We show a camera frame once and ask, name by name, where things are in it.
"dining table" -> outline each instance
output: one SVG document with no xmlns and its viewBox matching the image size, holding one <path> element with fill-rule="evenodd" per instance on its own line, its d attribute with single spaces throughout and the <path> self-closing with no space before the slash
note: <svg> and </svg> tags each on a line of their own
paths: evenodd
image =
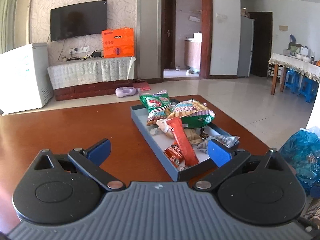
<svg viewBox="0 0 320 240">
<path fill-rule="evenodd" d="M 175 99 L 206 103 L 215 112 L 212 122 L 240 137 L 239 148 L 252 155 L 265 155 L 269 150 L 265 143 L 200 95 Z M 12 194 L 41 149 L 66 154 L 75 147 L 86 149 L 108 138 L 111 154 L 100 168 L 126 185 L 131 181 L 172 181 L 131 119 L 130 107 L 140 104 L 140 101 L 128 101 L 0 116 L 0 231 L 7 234 L 20 222 L 12 204 Z M 216 167 L 204 170 L 191 179 L 189 185 L 214 169 Z"/>
<path fill-rule="evenodd" d="M 274 65 L 274 76 L 272 79 L 271 85 L 271 95 L 274 95 L 276 92 L 276 83 L 277 83 L 277 76 L 279 68 L 282 67 L 281 77 L 280 77 L 280 92 L 283 92 L 287 70 L 293 70 L 305 76 L 311 80 L 317 81 L 320 83 L 320 67 L 317 65 L 313 65 L 311 63 L 299 60 L 295 57 L 288 57 L 285 55 L 280 55 L 273 53 L 270 60 L 270 65 Z"/>
</svg>

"green snack bag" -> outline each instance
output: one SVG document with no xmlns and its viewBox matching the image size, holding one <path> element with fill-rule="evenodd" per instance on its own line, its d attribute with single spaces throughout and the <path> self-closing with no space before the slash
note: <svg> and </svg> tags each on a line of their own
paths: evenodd
<svg viewBox="0 0 320 240">
<path fill-rule="evenodd" d="M 139 93 L 139 98 L 149 112 L 147 126 L 156 124 L 157 120 L 167 118 L 171 113 L 171 102 L 166 89 L 154 95 Z"/>
<path fill-rule="evenodd" d="M 202 128 L 209 124 L 215 117 L 215 113 L 207 107 L 207 104 L 191 99 L 178 103 L 173 107 L 168 118 L 180 117 L 184 128 Z"/>
</svg>

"purple toy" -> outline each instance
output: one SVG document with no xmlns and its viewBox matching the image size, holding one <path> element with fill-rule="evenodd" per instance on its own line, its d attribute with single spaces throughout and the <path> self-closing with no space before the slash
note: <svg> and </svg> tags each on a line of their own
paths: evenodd
<svg viewBox="0 0 320 240">
<path fill-rule="evenodd" d="M 125 96 L 133 96 L 137 90 L 134 87 L 123 87 L 116 89 L 116 96 L 119 98 L 123 98 Z"/>
</svg>

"orange box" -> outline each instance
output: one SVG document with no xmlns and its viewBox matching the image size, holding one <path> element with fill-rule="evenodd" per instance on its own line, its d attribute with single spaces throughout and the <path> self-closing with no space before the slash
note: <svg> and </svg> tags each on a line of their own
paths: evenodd
<svg viewBox="0 0 320 240">
<path fill-rule="evenodd" d="M 134 32 L 132 28 L 102 31 L 102 41 L 105 58 L 134 56 Z"/>
<path fill-rule="evenodd" d="M 123 45 L 123 46 L 113 46 L 103 48 L 103 57 L 133 57 L 134 56 L 134 46 L 133 45 Z"/>
</svg>

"wall socket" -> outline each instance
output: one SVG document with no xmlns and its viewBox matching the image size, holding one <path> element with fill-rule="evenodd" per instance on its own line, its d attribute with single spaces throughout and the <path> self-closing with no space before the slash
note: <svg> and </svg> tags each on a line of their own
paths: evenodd
<svg viewBox="0 0 320 240">
<path fill-rule="evenodd" d="M 79 48 L 73 48 L 69 49 L 69 55 L 77 54 L 77 53 L 84 53 L 84 52 L 89 52 L 90 51 L 90 46 L 87 47 L 79 47 Z"/>
</svg>

